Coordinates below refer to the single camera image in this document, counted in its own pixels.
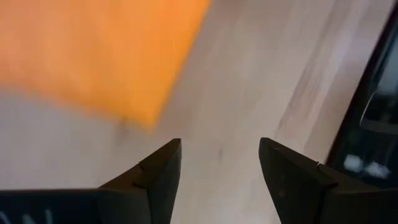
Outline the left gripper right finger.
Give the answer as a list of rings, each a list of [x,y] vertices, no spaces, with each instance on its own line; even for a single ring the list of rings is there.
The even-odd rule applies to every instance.
[[[397,223],[397,189],[380,189],[261,138],[262,174],[281,223]]]

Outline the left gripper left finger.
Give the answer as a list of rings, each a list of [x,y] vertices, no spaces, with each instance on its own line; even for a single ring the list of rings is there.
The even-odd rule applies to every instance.
[[[179,138],[95,189],[1,191],[1,223],[170,223],[180,180]]]

